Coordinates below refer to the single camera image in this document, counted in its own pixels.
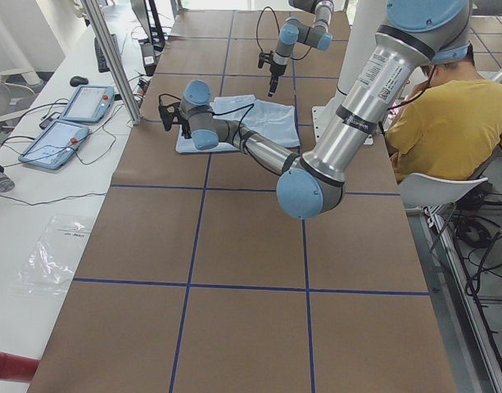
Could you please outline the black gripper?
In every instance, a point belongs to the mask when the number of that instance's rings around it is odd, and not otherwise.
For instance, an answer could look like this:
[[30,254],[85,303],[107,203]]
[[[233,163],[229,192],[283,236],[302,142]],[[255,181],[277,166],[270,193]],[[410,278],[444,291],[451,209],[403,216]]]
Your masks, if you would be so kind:
[[180,121],[179,121],[180,125],[181,125],[181,135],[185,138],[185,139],[191,139],[192,138],[192,132],[191,132],[191,128],[190,128],[190,124],[188,122],[188,120],[182,118]]
[[272,97],[276,93],[279,78],[284,75],[286,68],[287,68],[286,65],[280,65],[278,63],[272,63],[270,65],[269,67],[270,80],[269,80],[269,91],[268,91],[269,97]]

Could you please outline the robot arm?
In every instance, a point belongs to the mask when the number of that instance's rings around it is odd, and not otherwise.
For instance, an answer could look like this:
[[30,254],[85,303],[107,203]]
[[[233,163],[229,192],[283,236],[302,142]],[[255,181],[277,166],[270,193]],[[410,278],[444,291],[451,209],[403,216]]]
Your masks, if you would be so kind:
[[333,1],[293,0],[289,1],[289,5],[314,14],[314,22],[312,25],[304,25],[296,17],[287,18],[279,30],[275,50],[269,53],[260,53],[258,66],[261,68],[264,63],[269,64],[269,97],[272,97],[276,93],[278,79],[284,75],[288,60],[292,59],[296,43],[302,43],[309,48],[326,51],[332,42],[329,25],[334,13]]
[[235,120],[215,118],[210,88],[191,81],[178,106],[182,130],[200,151],[226,142],[279,176],[285,213],[311,219],[343,197],[345,170],[419,66],[462,59],[468,48],[470,1],[390,1],[375,47],[315,147],[296,155]]

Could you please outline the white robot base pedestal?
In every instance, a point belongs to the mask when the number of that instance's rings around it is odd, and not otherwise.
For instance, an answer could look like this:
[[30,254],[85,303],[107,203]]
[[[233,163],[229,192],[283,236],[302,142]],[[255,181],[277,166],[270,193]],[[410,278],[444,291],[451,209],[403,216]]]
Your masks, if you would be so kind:
[[350,92],[376,46],[375,33],[386,18],[386,0],[359,0],[336,92],[325,106],[313,106],[314,136],[317,142]]

